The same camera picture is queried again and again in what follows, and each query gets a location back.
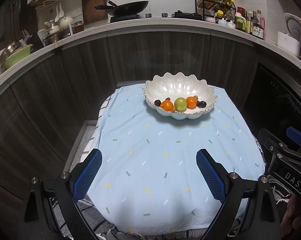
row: green plastic bowl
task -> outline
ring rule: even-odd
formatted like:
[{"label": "green plastic bowl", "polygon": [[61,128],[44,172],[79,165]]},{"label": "green plastic bowl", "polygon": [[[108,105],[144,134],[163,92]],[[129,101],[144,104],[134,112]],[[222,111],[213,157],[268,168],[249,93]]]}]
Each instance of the green plastic bowl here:
[{"label": "green plastic bowl", "polygon": [[5,62],[3,64],[3,68],[4,69],[9,69],[10,67],[12,67],[12,65],[16,64],[17,62],[19,62],[23,58],[29,56],[31,54],[31,47],[32,46],[33,46],[33,44],[27,45],[27,46],[19,49],[18,51],[14,52],[12,55],[10,55],[7,58],[7,60],[5,60]]}]

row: green apple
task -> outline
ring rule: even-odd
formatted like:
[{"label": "green apple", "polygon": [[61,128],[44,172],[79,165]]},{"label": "green apple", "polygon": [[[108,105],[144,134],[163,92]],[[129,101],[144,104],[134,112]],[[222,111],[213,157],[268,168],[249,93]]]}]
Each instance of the green apple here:
[{"label": "green apple", "polygon": [[176,111],[183,112],[187,108],[187,101],[185,98],[177,98],[174,102]]}]

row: orange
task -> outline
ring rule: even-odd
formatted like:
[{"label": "orange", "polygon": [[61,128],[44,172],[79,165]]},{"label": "orange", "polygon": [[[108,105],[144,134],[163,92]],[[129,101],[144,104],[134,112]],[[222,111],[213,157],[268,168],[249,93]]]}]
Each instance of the orange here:
[{"label": "orange", "polygon": [[186,102],[187,102],[187,107],[190,109],[193,109],[196,107],[197,104],[197,100],[194,97],[188,97],[186,98]]},{"label": "orange", "polygon": [[164,109],[165,111],[168,112],[173,112],[174,111],[174,105],[172,104],[171,101],[165,100],[160,104],[160,108]]}]

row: human hand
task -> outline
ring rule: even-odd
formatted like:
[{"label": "human hand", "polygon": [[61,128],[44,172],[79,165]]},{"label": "human hand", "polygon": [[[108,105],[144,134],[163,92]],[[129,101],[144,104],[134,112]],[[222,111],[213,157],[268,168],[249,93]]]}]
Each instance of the human hand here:
[{"label": "human hand", "polygon": [[294,194],[287,203],[287,211],[280,224],[282,228],[282,237],[288,235],[292,229],[297,229],[301,224],[300,204],[301,200]]}]

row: spice rack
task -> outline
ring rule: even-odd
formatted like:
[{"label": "spice rack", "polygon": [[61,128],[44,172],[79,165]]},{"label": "spice rack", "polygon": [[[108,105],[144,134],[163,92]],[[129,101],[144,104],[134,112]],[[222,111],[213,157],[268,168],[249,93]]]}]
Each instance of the spice rack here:
[{"label": "spice rack", "polygon": [[[226,8],[228,9],[227,11],[225,11],[224,13],[224,18],[227,18],[227,15],[229,13],[232,13],[233,11],[236,11],[236,6],[235,4],[232,4],[230,7],[226,6],[225,4],[220,3],[222,0],[195,0],[195,11],[196,13],[198,13],[198,8],[203,9],[203,20],[204,17],[211,17],[212,15],[214,15],[216,12],[214,10],[214,8],[216,8],[217,6],[220,6],[221,8]],[[205,14],[205,10],[211,11],[211,14]]]}]

